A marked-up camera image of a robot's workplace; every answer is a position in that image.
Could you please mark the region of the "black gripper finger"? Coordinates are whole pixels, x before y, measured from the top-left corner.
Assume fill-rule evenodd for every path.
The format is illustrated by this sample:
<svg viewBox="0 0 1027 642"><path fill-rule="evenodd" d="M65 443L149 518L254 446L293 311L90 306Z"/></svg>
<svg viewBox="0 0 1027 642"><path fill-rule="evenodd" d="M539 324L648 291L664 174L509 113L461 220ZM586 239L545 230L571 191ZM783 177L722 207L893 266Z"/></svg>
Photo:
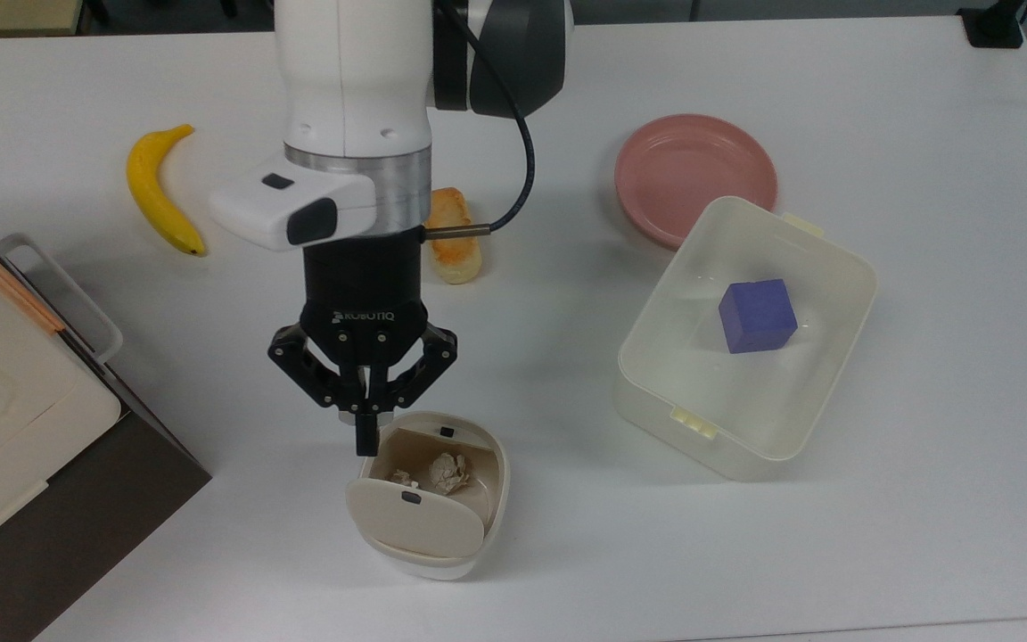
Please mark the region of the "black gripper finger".
<svg viewBox="0 0 1027 642"><path fill-rule="evenodd" d="M420 343L423 345L420 357L391 381L388 378L389 366L397 363L390 354L394 337L387 332L378 332L371 342L368 366L368 454L371 456L378 455L380 419L397 407L413 405L456 362L459 338L448 329L427 326L421 334Z"/></svg>
<svg viewBox="0 0 1027 642"><path fill-rule="evenodd" d="M298 325L278 329L269 343L267 354L286 377L297 383L319 407L335 407L353 415L356 454L368 454L368 414L366 387L358 366L343 366L335 371L310 352L308 334Z"/></svg>

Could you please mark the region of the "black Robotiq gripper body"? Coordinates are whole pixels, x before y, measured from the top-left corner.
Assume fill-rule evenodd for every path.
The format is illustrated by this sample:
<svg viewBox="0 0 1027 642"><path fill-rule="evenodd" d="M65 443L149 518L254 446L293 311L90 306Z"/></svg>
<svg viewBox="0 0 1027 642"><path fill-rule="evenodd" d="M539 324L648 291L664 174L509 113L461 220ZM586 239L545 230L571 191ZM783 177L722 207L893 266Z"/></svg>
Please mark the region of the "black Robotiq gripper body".
<svg viewBox="0 0 1027 642"><path fill-rule="evenodd" d="M395 366L428 325L422 256L417 227L303 249L299 325L337 366Z"/></svg>

